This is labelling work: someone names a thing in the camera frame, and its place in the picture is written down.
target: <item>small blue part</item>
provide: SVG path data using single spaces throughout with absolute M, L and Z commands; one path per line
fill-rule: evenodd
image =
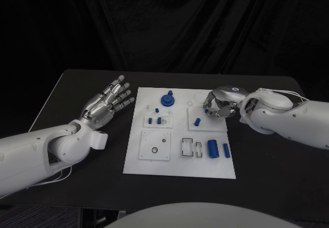
M 169 90 L 167 95 L 163 95 L 162 97 L 162 104 L 163 106 L 169 107 L 175 103 L 175 98 L 173 98 L 173 91 Z
M 209 140 L 208 141 L 208 150 L 209 150 L 209 157 L 211 158 L 218 158 L 219 153 L 218 153 L 218 142 L 216 140 Z
M 201 123 L 201 118 L 196 119 L 193 125 L 198 127 L 199 126 L 199 123 Z
M 225 143 L 222 146 L 224 146 L 225 158 L 231 158 L 229 150 L 228 150 L 228 144 Z

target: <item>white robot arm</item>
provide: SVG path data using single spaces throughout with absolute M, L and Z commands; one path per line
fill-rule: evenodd
M 130 90 L 120 82 L 124 76 L 110 84 L 102 93 L 87 103 L 78 120 L 69 124 L 42 129 L 0 139 L 0 196 L 27 188 L 87 157 L 91 147 L 102 150 L 108 135 L 97 131 L 114 113 L 133 101 L 121 101 Z M 48 152 L 59 159 L 49 163 Z
M 300 103 L 278 94 L 302 98 Z M 215 99 L 219 111 L 209 112 Z M 329 150 L 329 103 L 310 101 L 297 93 L 260 88 L 248 93 L 242 88 L 221 86 L 209 92 L 203 108 L 208 115 L 228 118 L 240 108 L 241 122 L 263 134 L 278 133 L 289 140 Z

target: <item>black backdrop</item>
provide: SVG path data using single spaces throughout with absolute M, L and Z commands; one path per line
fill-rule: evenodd
M 16 0 L 0 10 L 0 137 L 27 131 L 68 68 L 291 76 L 329 101 L 328 0 Z

